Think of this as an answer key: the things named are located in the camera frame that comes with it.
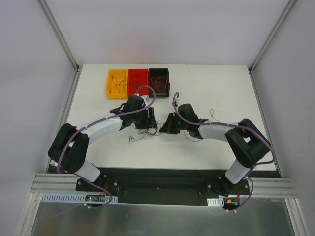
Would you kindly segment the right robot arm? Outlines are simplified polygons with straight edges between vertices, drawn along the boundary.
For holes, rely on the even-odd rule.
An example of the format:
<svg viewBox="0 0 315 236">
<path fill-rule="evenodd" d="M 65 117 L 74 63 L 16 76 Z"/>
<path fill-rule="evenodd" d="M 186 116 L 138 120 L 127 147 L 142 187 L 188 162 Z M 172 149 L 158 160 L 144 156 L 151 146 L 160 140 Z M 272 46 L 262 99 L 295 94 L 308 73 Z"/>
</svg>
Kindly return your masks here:
<svg viewBox="0 0 315 236">
<path fill-rule="evenodd" d="M 188 132 L 199 140 L 213 139 L 227 142 L 235 156 L 235 161 L 221 179 L 211 184 L 212 190 L 223 196 L 233 194 L 239 182 L 254 166 L 270 152 L 270 143 L 249 120 L 227 124 L 200 119 L 190 103 L 178 105 L 174 102 L 174 112 L 169 113 L 160 133 L 179 134 Z"/>
</svg>

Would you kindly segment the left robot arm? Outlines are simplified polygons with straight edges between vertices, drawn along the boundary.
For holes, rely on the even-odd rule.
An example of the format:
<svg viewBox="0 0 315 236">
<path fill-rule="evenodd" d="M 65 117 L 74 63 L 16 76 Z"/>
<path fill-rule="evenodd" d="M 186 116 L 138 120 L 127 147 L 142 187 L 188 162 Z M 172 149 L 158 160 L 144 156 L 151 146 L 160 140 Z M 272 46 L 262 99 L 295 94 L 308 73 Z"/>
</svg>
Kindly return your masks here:
<svg viewBox="0 0 315 236">
<path fill-rule="evenodd" d="M 99 191 L 104 186 L 101 170 L 86 160 L 88 146 L 105 135 L 119 132 L 132 124 L 136 129 L 156 128 L 153 107 L 147 96 L 132 95 L 126 103 L 112 109 L 105 117 L 83 125 L 65 123 L 52 142 L 48 156 L 57 171 L 66 171 L 87 180 L 87 186 Z"/>
</svg>

